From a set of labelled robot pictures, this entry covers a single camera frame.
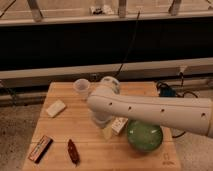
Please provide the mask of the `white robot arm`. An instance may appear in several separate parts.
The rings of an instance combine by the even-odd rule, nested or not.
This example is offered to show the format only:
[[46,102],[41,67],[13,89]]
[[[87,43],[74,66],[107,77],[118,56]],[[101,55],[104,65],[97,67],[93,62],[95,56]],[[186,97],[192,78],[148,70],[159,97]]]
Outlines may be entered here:
[[95,113],[126,117],[213,138],[209,98],[148,97],[120,94],[120,82],[105,76],[87,98]]

